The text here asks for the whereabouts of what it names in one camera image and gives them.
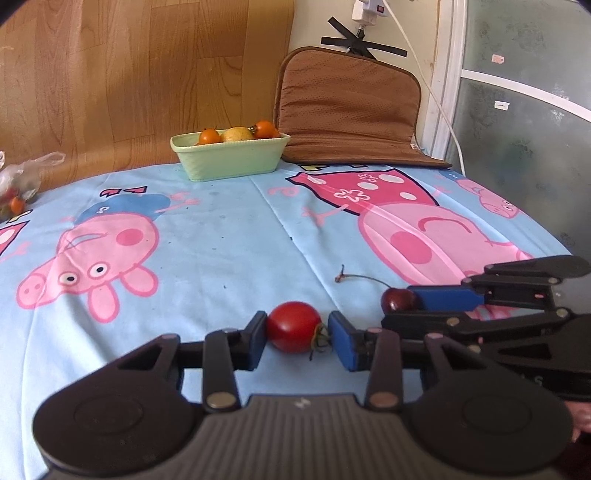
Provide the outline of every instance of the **dark red cherry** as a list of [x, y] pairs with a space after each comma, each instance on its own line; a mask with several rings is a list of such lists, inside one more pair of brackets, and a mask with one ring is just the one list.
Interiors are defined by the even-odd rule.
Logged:
[[381, 304], [385, 314], [414, 310], [417, 307], [417, 296], [406, 288], [390, 287], [382, 293]]
[[344, 278], [356, 277], [356, 278], [367, 278], [373, 280], [382, 285], [388, 287], [384, 293], [382, 293], [382, 311], [385, 314], [392, 312], [403, 312], [404, 310], [414, 310], [418, 306], [417, 296], [406, 288], [394, 288], [388, 285], [386, 282], [378, 280], [377, 278], [368, 277], [367, 275], [356, 275], [352, 273], [345, 273], [345, 266], [341, 265], [340, 273], [335, 277], [335, 282], [339, 283]]

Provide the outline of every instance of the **wooden wall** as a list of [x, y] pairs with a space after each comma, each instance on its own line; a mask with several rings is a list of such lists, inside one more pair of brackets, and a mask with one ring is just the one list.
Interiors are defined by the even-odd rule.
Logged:
[[0, 150], [65, 152], [47, 189], [271, 119], [292, 19], [293, 0], [28, 0], [0, 28]]

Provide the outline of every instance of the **glass door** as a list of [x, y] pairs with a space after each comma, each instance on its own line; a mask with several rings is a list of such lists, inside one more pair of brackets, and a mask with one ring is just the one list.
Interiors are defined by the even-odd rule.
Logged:
[[[468, 0], [454, 130], [466, 174], [591, 260], [591, 15]], [[457, 165], [452, 142], [447, 159]]]

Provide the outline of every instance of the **blue gripper pad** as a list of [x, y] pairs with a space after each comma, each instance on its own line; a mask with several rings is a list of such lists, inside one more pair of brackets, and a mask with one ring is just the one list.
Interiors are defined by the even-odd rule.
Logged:
[[357, 329], [349, 323], [341, 312], [335, 310], [329, 315], [328, 330], [332, 348], [343, 367], [350, 372], [356, 372], [359, 368], [359, 358], [355, 351], [354, 341]]
[[250, 333], [251, 339], [248, 348], [248, 370], [253, 371], [258, 367], [262, 352], [267, 344], [267, 314], [258, 311], [248, 325], [243, 330], [244, 333]]
[[408, 289], [420, 300], [420, 309], [430, 312], [471, 312], [484, 304], [484, 295], [463, 285], [411, 286]]

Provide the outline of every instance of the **green plastic basket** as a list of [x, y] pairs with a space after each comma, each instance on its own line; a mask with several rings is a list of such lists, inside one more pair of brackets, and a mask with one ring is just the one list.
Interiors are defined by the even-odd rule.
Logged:
[[170, 147], [193, 181], [229, 179], [273, 171], [290, 140], [289, 135], [281, 134], [281, 138], [195, 145], [200, 133], [176, 135], [170, 139]]

